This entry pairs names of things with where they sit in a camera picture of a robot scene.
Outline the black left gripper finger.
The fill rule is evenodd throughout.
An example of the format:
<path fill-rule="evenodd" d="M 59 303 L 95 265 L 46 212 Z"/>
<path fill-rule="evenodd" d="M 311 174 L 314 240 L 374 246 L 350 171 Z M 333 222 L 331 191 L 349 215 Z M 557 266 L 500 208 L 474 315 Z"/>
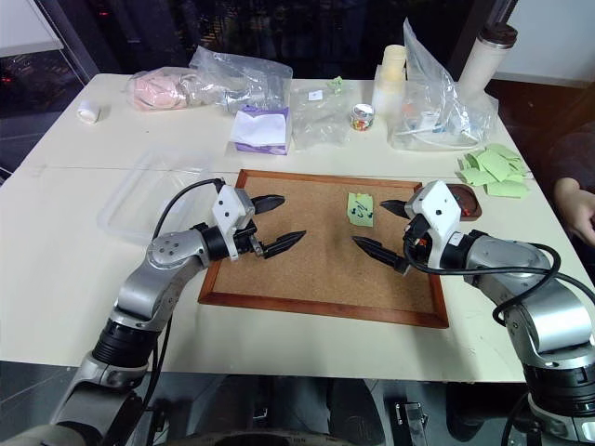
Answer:
<path fill-rule="evenodd" d="M 254 198 L 255 214 L 264 214 L 285 203 L 283 195 L 267 194 Z"/>
<path fill-rule="evenodd" d="M 306 233 L 307 231 L 305 230 L 293 231 L 277 238 L 274 243 L 262 247 L 262 256 L 264 258 L 271 258 L 288 251 L 298 243 Z"/>

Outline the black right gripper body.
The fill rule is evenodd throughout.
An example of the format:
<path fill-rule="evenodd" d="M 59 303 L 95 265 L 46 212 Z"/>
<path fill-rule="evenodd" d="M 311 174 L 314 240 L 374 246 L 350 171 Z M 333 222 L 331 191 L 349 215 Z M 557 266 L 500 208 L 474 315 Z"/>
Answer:
<path fill-rule="evenodd" d="M 403 235 L 403 256 L 396 262 L 396 270 L 405 275 L 411 267 L 428 272 L 428 231 L 430 223 L 421 214 L 410 218 Z"/>

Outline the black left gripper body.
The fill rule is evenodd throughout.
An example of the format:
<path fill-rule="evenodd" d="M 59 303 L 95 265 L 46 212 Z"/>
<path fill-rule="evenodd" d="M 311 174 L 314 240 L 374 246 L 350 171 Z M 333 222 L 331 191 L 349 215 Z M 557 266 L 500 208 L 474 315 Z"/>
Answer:
<path fill-rule="evenodd" d="M 240 224 L 241 228 L 233 234 L 233 241 L 239 255 L 254 253 L 256 256 L 264 256 L 264 246 L 256 237 L 257 227 L 252 221 L 253 214 L 248 214 L 245 222 Z"/>

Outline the person's bare hand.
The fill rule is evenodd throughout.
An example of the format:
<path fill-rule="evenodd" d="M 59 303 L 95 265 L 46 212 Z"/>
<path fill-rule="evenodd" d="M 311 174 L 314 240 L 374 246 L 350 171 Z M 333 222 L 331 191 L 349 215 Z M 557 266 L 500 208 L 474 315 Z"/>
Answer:
<path fill-rule="evenodd" d="M 583 243 L 594 246 L 594 194 L 570 177 L 555 182 L 554 203 L 565 227 Z"/>

